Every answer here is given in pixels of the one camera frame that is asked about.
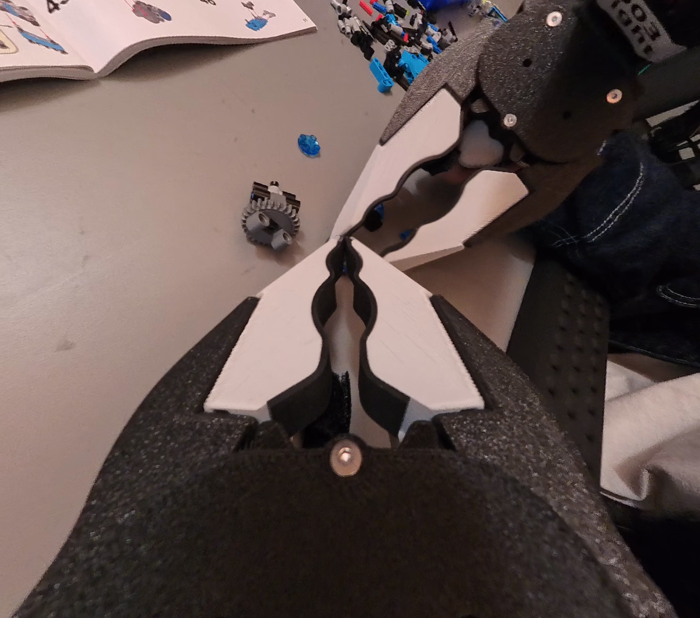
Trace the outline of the grey desk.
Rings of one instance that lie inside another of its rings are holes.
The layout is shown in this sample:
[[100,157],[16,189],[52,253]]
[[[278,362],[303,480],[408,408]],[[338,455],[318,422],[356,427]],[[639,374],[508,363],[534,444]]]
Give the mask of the grey desk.
[[[330,0],[294,1],[315,33],[152,49],[100,81],[1,85],[2,617],[55,558],[151,388],[327,240],[398,105]],[[241,228],[254,182],[300,201],[281,252]]]

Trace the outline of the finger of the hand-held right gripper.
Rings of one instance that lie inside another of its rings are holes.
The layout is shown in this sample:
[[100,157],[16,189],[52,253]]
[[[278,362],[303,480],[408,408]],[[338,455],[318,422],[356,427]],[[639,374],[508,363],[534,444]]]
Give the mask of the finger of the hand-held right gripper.
[[480,170],[466,183],[447,214],[419,227],[411,240],[384,258],[405,271],[460,252],[468,239],[528,194],[516,173]]
[[378,144],[331,230],[331,237],[351,235],[368,212],[395,196],[411,172],[448,154],[461,134],[461,104],[440,89],[388,141]]

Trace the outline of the grey gear brick assembly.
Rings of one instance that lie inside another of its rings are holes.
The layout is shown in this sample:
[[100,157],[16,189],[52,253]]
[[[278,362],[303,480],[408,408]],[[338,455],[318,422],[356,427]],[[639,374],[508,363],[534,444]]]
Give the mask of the grey gear brick assembly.
[[299,211],[296,195],[282,191],[278,182],[254,182],[250,202],[241,214],[241,228],[250,243],[281,252],[300,230]]

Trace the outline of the pile of small brick parts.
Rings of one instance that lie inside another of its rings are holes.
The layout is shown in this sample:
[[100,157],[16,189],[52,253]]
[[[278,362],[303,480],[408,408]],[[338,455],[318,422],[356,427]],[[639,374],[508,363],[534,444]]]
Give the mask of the pile of small brick parts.
[[458,41],[418,0],[330,0],[337,28],[369,62],[378,90],[407,90],[430,62]]

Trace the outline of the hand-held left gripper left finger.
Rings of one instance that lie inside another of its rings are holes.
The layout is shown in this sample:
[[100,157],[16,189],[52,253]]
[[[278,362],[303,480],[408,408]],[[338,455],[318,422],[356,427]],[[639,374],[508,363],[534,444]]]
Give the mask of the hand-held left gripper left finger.
[[330,402],[323,325],[336,309],[345,244],[331,239],[250,302],[253,307],[204,409],[259,422],[313,422]]

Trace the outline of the person's white shirt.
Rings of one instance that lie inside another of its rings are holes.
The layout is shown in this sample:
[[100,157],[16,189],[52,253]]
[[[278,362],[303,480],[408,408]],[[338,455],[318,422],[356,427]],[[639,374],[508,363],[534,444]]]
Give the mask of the person's white shirt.
[[604,495],[658,514],[698,514],[699,371],[611,354],[605,398]]

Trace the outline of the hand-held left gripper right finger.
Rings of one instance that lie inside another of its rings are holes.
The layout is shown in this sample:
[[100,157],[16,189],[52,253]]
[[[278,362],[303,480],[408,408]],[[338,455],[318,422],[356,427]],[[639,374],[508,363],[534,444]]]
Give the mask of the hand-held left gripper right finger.
[[345,249],[354,311],[365,325],[358,372],[364,411],[403,439],[415,421],[484,409],[433,295],[358,240],[346,239]]

